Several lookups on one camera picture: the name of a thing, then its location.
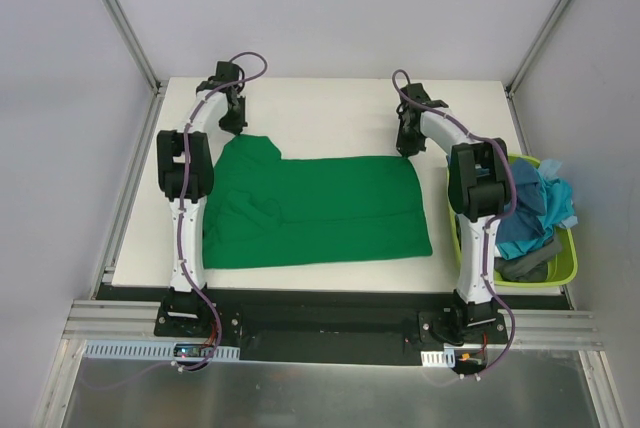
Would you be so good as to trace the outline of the green t-shirt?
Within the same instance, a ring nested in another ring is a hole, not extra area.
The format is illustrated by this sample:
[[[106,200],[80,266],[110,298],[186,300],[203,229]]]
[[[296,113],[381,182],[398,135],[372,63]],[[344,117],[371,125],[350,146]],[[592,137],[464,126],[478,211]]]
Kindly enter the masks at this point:
[[[285,159],[265,136],[228,142],[203,221],[207,269],[429,257],[422,191],[397,156]]]

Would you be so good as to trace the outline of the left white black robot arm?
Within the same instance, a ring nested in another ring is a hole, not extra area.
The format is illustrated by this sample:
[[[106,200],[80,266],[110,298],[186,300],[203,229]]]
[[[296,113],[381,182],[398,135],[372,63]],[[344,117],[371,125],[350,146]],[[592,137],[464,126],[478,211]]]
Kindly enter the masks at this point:
[[[239,65],[218,62],[215,73],[197,86],[183,120],[156,135],[158,185],[169,202],[175,238],[170,287],[177,292],[206,285],[203,220],[214,186],[209,142],[217,133],[239,135],[247,126],[243,76]]]

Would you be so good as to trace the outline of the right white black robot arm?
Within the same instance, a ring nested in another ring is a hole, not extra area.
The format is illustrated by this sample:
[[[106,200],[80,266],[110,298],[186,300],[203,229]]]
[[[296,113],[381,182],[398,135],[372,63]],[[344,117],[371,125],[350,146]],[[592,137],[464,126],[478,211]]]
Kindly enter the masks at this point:
[[[516,207],[515,182],[506,146],[474,134],[442,100],[433,100],[420,83],[396,87],[399,128],[396,150],[405,157],[433,141],[447,161],[449,207],[458,216],[461,264],[456,295],[466,305],[495,298],[494,248],[500,221]]]

